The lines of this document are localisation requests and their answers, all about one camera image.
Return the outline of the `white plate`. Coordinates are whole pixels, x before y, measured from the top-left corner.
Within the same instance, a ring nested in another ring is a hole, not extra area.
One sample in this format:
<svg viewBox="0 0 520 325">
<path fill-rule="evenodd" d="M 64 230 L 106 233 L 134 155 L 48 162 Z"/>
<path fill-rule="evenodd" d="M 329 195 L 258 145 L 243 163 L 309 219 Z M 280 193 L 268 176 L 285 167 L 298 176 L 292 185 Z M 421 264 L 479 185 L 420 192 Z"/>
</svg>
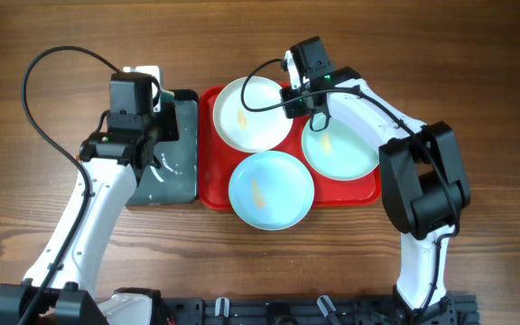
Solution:
<svg viewBox="0 0 520 325">
<path fill-rule="evenodd" d="M 272 150 L 287 137 L 293 121 L 282 107 L 265 112 L 245 109 L 240 97 L 245 80 L 236 79 L 220 90 L 212 109 L 213 125 L 220 138 L 240 152 Z M 251 108 L 279 104 L 282 88 L 271 79 L 252 77 L 246 84 L 245 102 Z"/>
</svg>

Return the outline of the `light blue plate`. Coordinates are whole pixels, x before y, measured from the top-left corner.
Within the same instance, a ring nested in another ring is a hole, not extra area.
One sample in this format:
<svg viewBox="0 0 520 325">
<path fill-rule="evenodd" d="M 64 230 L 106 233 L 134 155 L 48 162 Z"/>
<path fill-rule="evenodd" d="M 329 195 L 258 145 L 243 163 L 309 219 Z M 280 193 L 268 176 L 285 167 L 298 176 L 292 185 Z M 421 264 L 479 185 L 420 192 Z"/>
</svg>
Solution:
<svg viewBox="0 0 520 325">
<path fill-rule="evenodd" d="M 290 228 L 310 211 L 315 185 L 294 156 L 267 151 L 245 158 L 228 183 L 232 209 L 248 225 L 268 231 Z"/>
</svg>

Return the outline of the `yellow green sponge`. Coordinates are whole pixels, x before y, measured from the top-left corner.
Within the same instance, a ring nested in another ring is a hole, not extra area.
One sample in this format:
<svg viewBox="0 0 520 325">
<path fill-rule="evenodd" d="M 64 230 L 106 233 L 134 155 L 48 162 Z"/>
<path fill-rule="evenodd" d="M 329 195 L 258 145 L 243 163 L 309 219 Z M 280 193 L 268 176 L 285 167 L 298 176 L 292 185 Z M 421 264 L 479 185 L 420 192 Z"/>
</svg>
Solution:
<svg viewBox="0 0 520 325">
<path fill-rule="evenodd" d="M 165 89 L 161 90 L 161 94 L 160 94 L 160 102 L 161 103 L 168 103 L 168 102 L 172 102 L 173 100 L 174 100 L 174 92 L 173 91 L 165 90 Z"/>
</svg>

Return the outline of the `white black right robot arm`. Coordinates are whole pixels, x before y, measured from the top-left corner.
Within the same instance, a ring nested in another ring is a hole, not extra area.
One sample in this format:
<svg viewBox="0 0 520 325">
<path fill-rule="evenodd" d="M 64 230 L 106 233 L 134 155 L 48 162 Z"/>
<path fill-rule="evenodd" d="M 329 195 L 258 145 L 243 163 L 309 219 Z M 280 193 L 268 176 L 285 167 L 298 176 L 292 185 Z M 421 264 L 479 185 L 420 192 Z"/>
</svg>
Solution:
<svg viewBox="0 0 520 325">
<path fill-rule="evenodd" d="M 444 312 L 444 269 L 470 189 L 452 128 L 398 111 L 346 67 L 281 92 L 289 117 L 322 113 L 348 126 L 377 151 L 385 213 L 401 234 L 395 298 L 406 322 Z"/>
</svg>

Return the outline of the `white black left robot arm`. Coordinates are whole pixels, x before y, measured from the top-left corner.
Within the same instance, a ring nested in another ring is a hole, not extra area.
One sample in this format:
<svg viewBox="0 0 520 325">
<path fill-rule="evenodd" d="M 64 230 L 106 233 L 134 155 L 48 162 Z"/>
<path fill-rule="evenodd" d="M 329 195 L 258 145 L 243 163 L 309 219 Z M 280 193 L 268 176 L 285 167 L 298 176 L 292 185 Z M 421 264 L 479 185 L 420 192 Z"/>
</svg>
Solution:
<svg viewBox="0 0 520 325">
<path fill-rule="evenodd" d="M 77 183 L 60 222 L 19 284 L 0 284 L 0 324 L 163 324 L 166 307 L 157 290 L 124 288 L 96 301 L 107 243 L 147 167 L 154 148 L 180 134 L 174 103 L 158 112 L 106 111 L 107 130 L 81 147 Z"/>
</svg>

